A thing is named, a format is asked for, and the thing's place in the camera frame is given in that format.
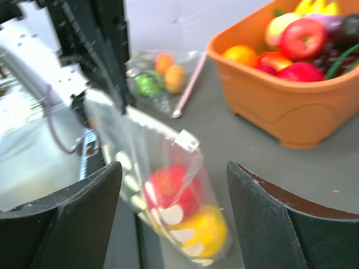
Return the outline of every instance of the bag of produce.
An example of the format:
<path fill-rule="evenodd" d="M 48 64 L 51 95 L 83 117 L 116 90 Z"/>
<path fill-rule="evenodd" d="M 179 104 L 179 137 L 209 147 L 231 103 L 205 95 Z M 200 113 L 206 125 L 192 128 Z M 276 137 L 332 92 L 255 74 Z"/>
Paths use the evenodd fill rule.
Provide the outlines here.
<path fill-rule="evenodd" d="M 122 164 L 120 196 L 138 217 L 199 266 L 224 257 L 232 237 L 199 141 L 130 106 L 122 115 L 101 91 L 88 90 L 85 106 L 106 162 Z"/>
<path fill-rule="evenodd" d="M 203 52 L 148 50 L 134 52 L 126 63 L 131 92 L 172 118 L 182 115 L 205 63 Z"/>

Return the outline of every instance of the white wall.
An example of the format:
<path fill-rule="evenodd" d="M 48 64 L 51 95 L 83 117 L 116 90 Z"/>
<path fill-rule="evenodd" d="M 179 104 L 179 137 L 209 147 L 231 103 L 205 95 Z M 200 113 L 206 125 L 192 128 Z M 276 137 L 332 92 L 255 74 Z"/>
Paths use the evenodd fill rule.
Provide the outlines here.
<path fill-rule="evenodd" d="M 135 49 L 205 50 L 212 36 L 268 2 L 269 0 L 126 0 L 131 46 Z M 45 42 L 55 46 L 45 12 L 35 13 L 32 4 L 23 5 L 31 25 Z"/>

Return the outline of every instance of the table surface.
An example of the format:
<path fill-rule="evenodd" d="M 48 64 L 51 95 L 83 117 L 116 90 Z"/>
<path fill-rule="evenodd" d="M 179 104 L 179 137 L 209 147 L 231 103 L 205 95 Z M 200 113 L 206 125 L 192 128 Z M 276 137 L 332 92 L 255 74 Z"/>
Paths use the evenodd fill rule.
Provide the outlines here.
<path fill-rule="evenodd" d="M 226 183 L 230 160 L 307 200 L 359 214 L 359 116 L 315 149 L 285 149 L 274 137 L 230 111 L 211 60 L 179 119 L 170 119 L 143 104 L 138 107 L 177 131 L 188 130 L 201 142 L 218 202 L 235 238 L 228 257 L 210 268 L 245 268 Z M 169 243 L 162 240 L 161 245 L 165 269 L 198 269 Z"/>

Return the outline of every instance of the banana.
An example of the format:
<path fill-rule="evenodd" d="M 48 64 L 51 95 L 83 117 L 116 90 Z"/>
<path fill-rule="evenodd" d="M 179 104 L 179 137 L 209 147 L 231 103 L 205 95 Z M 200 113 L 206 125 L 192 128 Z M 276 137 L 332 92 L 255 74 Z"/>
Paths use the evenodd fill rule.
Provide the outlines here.
<path fill-rule="evenodd" d="M 325 10 L 325 0 L 315 0 L 308 13 L 323 14 Z"/>
<path fill-rule="evenodd" d="M 312 0 L 302 0 L 296 7 L 294 13 L 298 15 L 303 15 L 309 13 L 312 6 Z"/>
<path fill-rule="evenodd" d="M 332 16 L 339 15 L 340 8 L 338 3 L 335 0 L 331 1 L 329 4 L 326 5 L 323 13 L 325 15 L 332 15 Z"/>

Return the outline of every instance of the orange plastic container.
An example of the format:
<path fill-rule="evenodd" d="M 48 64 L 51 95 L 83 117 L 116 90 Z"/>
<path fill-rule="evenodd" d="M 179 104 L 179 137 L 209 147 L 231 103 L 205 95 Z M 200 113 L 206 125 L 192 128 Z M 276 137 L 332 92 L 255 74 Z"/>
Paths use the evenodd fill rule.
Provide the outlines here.
<path fill-rule="evenodd" d="M 226 101 L 235 114 L 264 129 L 292 149 L 315 147 L 359 111 L 359 68 L 320 82 L 288 82 L 223 58 L 235 45 L 248 45 L 258 54 L 269 49 L 264 33 L 280 8 L 294 11 L 300 0 L 274 0 L 224 30 L 209 42 Z M 359 12 L 353 0 L 337 0 L 343 15 Z"/>

